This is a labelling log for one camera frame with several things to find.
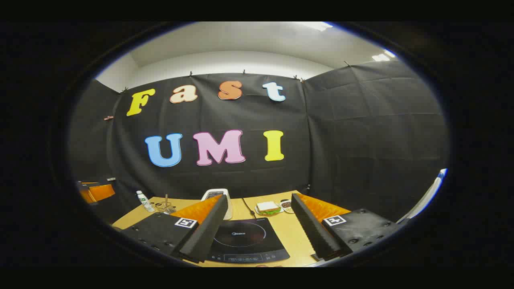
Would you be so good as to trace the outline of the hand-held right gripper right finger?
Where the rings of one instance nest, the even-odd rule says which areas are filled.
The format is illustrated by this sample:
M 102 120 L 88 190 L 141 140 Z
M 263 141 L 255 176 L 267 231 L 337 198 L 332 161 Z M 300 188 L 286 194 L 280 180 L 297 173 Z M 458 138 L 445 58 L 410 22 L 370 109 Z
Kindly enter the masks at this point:
M 291 202 L 314 252 L 325 261 L 371 247 L 400 229 L 365 208 L 351 212 L 300 193 L 292 194 Z

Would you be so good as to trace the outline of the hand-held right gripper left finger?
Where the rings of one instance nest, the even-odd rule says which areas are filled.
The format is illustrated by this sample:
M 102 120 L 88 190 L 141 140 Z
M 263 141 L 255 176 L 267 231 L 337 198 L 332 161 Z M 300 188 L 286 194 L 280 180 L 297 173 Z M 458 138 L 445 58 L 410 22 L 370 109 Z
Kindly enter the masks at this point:
M 227 197 L 218 195 L 172 214 L 154 213 L 120 232 L 160 254 L 204 262 L 227 210 Z

